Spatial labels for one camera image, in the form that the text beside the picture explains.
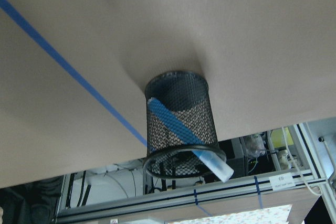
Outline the blue marker pen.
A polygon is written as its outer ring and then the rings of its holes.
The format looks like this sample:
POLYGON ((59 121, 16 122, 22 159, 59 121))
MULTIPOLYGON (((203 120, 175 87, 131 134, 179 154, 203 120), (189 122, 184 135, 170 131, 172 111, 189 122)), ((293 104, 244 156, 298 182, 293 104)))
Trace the blue marker pen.
MULTIPOLYGON (((158 99, 150 98, 147 105, 150 111, 184 144, 193 141, 201 147, 205 147, 204 143, 158 99)), ((234 170, 214 151, 198 147, 196 150, 192 150, 192 152, 222 182, 227 182, 233 175, 234 170)))

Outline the black mesh cup right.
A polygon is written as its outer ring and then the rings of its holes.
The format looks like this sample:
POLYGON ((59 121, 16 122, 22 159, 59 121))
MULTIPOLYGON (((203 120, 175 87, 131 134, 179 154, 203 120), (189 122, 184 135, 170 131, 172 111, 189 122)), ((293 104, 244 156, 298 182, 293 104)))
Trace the black mesh cup right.
POLYGON ((198 147, 214 151, 224 161, 220 149, 208 95, 207 81, 189 71, 171 71, 153 78, 145 87, 147 156, 143 168, 161 179, 207 176, 212 172, 194 155, 198 147), (158 99, 205 145, 184 144, 149 109, 150 98, 158 99))

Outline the brown paper table mat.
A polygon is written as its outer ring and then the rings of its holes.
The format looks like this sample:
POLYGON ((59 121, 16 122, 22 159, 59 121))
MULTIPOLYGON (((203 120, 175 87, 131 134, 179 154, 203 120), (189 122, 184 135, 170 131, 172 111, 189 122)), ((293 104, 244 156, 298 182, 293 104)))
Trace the brown paper table mat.
MULTIPOLYGON (((205 77, 221 140, 335 116, 335 0, 8 0, 142 136, 144 88, 205 77)), ((146 155, 1 12, 1 186, 146 155)))

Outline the aluminium frame rail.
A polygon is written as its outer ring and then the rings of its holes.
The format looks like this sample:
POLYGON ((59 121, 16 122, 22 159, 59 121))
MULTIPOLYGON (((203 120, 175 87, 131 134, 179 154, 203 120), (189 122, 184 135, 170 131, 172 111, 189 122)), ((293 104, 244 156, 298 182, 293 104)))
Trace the aluminium frame rail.
POLYGON ((313 214, 335 223, 335 119, 261 132, 265 155, 248 157, 245 139, 222 141, 234 169, 214 175, 159 179, 135 159, 68 174, 56 223, 168 223, 281 205, 292 206, 290 223, 313 214))

